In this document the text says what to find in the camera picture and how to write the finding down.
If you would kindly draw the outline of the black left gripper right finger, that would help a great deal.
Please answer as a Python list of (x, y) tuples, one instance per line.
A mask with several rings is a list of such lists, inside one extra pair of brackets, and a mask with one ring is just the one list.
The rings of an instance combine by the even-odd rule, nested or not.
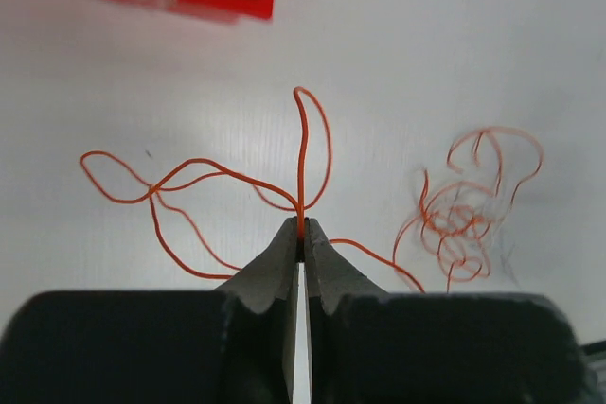
[(314, 403), (596, 403), (564, 314), (520, 292), (396, 293), (330, 244), (304, 241)]

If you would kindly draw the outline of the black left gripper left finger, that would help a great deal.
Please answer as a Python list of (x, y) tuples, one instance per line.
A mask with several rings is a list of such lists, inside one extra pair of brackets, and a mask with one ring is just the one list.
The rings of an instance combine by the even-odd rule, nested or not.
[(287, 219), (214, 290), (54, 290), (1, 339), (5, 403), (289, 403), (299, 245)]

